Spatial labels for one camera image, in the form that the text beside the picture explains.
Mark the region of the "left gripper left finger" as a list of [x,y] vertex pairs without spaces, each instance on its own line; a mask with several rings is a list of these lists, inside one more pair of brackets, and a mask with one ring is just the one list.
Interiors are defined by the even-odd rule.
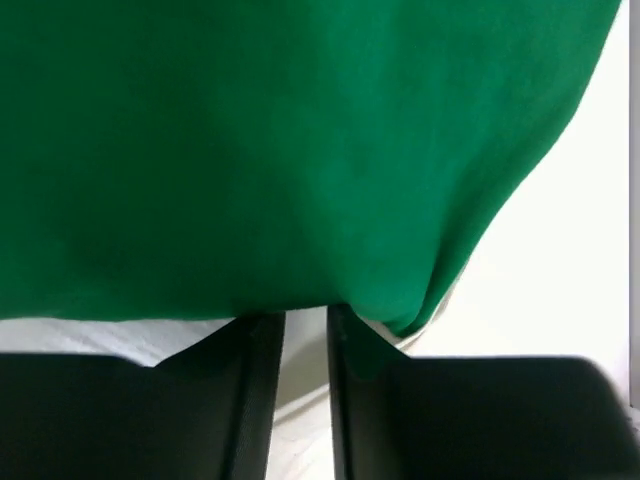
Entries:
[[284,327],[238,318],[153,367],[3,354],[2,477],[263,478]]

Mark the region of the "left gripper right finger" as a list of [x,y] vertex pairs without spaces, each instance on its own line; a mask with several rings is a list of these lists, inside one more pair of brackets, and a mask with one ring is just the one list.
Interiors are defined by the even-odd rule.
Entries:
[[410,357],[327,312],[339,479],[635,479],[639,446],[589,361]]

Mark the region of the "green t shirt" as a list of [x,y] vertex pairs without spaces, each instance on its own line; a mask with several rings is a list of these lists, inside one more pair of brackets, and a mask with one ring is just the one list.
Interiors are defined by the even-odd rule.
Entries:
[[615,1],[5,1],[1,315],[420,329]]

